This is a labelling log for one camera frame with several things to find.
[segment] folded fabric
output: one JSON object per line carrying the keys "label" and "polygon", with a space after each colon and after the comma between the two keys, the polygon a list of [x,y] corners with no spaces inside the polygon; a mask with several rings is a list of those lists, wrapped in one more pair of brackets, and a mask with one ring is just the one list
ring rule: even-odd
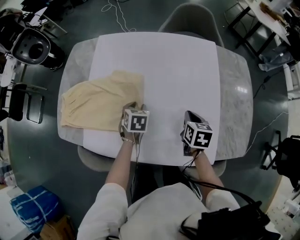
{"label": "folded fabric", "polygon": [[125,71],[81,82],[62,95],[62,126],[118,131],[123,106],[144,99],[144,77]]}

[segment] forearm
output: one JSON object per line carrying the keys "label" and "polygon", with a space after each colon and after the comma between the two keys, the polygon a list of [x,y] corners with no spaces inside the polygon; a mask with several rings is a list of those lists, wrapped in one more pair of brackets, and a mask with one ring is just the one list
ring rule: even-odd
{"label": "forearm", "polygon": [[124,141],[122,147],[113,162],[105,183],[116,183],[127,189],[129,172],[130,172],[130,159],[132,154],[133,144],[128,141]]}
{"label": "forearm", "polygon": [[[199,180],[202,182],[208,182],[212,183],[218,186],[223,187],[223,183],[220,180],[220,178],[215,174],[215,171],[213,170],[206,154],[202,152],[196,159],[195,159],[195,165],[197,168],[197,172],[199,175]],[[200,186],[201,193],[203,197],[206,199],[208,193],[213,190],[210,187],[203,187]]]}

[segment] sleeve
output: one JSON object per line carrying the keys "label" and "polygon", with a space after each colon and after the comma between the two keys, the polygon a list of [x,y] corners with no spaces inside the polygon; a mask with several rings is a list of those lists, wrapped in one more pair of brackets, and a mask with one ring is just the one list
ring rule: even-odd
{"label": "sleeve", "polygon": [[240,206],[230,192],[220,189],[214,189],[207,195],[206,208],[214,212],[222,208],[230,208],[231,210],[236,210],[240,208]]}
{"label": "sleeve", "polygon": [[118,184],[107,183],[97,194],[78,229],[78,240],[105,240],[118,236],[125,223],[128,202],[125,190]]}

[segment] marble table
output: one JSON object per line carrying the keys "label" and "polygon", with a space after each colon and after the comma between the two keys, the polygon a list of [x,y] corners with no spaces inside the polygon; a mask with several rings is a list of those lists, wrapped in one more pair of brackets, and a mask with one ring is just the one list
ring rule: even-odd
{"label": "marble table", "polygon": [[[57,127],[60,138],[83,146],[83,129],[62,127],[61,95],[89,79],[97,38],[77,43],[67,60],[60,83]],[[253,115],[253,94],[246,60],[217,46],[220,73],[220,127],[216,161],[242,157],[248,146]]]}

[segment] cardboard box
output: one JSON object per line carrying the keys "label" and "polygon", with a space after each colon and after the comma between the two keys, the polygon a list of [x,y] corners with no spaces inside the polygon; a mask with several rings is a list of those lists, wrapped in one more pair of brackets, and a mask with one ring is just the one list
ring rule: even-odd
{"label": "cardboard box", "polygon": [[42,240],[74,240],[75,230],[71,218],[64,215],[57,222],[46,222],[40,236]]}

